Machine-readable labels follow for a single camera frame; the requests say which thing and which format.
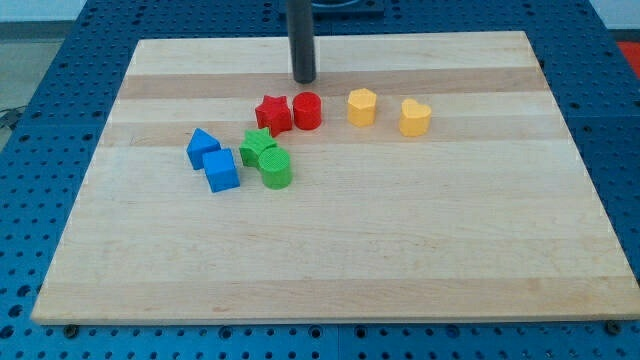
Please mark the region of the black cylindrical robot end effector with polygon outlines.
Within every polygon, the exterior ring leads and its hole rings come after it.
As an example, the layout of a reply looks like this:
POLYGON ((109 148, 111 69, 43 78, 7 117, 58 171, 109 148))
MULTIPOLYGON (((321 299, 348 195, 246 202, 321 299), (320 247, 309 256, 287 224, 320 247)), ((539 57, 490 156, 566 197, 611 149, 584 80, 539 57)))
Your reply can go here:
POLYGON ((287 0, 286 21, 293 78, 300 84, 312 83, 316 62, 311 0, 287 0))

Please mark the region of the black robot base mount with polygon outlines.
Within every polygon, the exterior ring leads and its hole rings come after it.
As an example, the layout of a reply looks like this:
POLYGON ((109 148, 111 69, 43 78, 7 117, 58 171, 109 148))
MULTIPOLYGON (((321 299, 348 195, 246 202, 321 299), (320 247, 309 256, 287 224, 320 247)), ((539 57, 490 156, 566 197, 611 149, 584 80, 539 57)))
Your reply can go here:
POLYGON ((311 0, 317 21, 358 15, 382 16, 387 0, 311 0))

